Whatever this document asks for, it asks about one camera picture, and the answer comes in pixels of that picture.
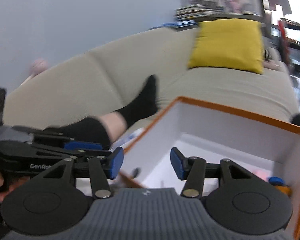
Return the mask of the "left hand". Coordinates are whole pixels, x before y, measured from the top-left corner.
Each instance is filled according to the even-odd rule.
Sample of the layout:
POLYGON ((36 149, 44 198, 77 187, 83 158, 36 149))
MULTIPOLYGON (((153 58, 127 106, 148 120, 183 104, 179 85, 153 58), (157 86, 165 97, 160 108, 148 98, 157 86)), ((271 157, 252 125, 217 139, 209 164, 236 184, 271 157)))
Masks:
POLYGON ((24 183, 30 180, 30 177, 20 177, 14 178, 8 182, 8 184, 4 184, 4 178, 0 173, 0 203, 16 188, 20 187, 24 183))

